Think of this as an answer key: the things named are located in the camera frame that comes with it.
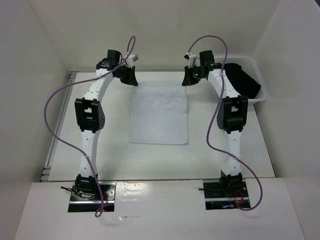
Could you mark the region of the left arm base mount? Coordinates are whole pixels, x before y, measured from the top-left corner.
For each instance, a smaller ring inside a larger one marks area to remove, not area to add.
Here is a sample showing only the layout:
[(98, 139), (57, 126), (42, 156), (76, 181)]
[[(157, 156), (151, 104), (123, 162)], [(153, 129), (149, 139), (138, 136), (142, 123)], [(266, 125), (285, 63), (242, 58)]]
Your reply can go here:
[(61, 189), (70, 193), (68, 212), (96, 212), (102, 205), (101, 199), (103, 200), (103, 212), (113, 212), (115, 209), (117, 184), (115, 182), (102, 181), (99, 182), (99, 185), (102, 191), (102, 197), (98, 189), (93, 193), (89, 190), (78, 190), (75, 185), (72, 187), (61, 186)]

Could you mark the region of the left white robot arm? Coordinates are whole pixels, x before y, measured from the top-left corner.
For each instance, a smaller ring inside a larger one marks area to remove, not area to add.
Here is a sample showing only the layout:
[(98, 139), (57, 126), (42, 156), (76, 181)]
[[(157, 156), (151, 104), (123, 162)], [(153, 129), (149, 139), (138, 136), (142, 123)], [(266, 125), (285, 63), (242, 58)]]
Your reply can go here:
[(94, 80), (82, 98), (74, 102), (76, 121), (81, 130), (83, 151), (79, 173), (74, 183), (74, 191), (88, 200), (100, 196), (100, 188), (96, 182), (98, 170), (96, 164), (98, 139), (104, 128), (106, 117), (102, 108), (102, 99), (109, 84), (114, 78), (129, 86), (137, 86), (134, 62), (137, 54), (127, 54), (126, 60), (117, 50), (109, 50), (107, 57), (96, 65)]

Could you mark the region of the white skirt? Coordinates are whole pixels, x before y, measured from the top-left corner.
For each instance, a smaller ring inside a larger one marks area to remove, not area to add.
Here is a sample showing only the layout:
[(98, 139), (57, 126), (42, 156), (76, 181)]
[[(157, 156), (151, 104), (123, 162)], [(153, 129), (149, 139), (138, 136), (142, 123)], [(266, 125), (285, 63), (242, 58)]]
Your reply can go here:
[(134, 87), (128, 140), (132, 144), (188, 144), (186, 87), (167, 82), (141, 83)]

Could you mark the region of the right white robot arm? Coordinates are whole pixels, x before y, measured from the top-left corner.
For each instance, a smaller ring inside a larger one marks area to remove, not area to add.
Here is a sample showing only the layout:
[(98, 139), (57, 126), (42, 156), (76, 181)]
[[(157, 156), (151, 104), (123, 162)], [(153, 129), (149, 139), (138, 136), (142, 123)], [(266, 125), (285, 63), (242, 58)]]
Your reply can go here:
[(242, 96), (229, 80), (226, 64), (216, 63), (211, 50), (200, 53), (199, 65), (197, 55), (187, 52), (184, 58), (188, 65), (184, 67), (183, 86), (192, 86), (206, 79), (219, 95), (219, 106), (214, 112), (217, 126), (227, 139), (227, 149), (221, 150), (227, 155), (219, 178), (219, 192), (231, 197), (241, 188), (243, 176), (238, 161), (240, 157), (240, 139), (247, 122), (248, 98)]

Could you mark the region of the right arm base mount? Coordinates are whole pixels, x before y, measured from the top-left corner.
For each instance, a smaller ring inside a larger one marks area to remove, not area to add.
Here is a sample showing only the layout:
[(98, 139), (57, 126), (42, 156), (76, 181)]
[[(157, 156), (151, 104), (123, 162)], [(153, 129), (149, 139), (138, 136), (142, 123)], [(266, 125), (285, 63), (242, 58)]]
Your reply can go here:
[(204, 194), (206, 210), (250, 209), (251, 203), (244, 180), (225, 185), (222, 179), (205, 179), (198, 189)]

